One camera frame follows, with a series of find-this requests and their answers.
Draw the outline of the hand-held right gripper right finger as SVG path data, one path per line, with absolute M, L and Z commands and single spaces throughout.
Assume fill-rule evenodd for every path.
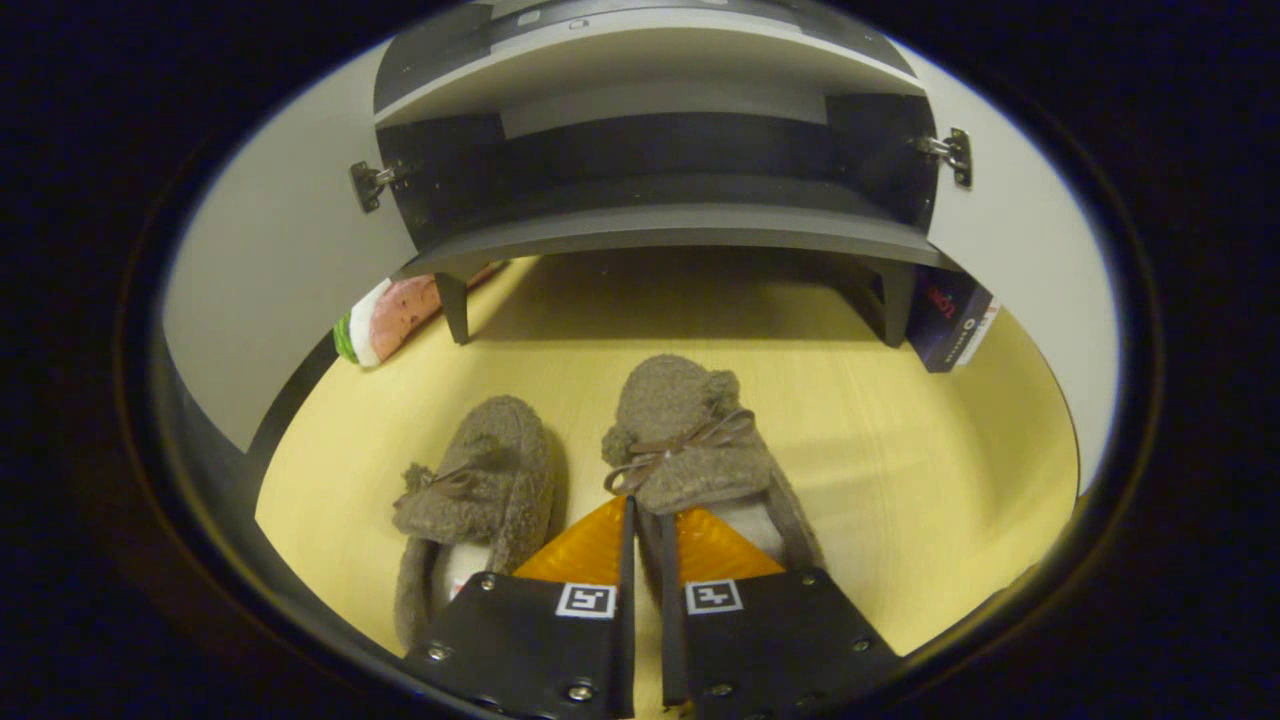
M 660 692 L 694 719 L 809 719 L 901 659 L 829 574 L 787 569 L 701 509 L 660 518 Z

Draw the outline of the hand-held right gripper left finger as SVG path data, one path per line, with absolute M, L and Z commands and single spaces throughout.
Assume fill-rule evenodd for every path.
M 475 574 L 406 666 L 507 717 L 634 717 L 635 534 L 636 503 L 616 497 L 520 570 Z

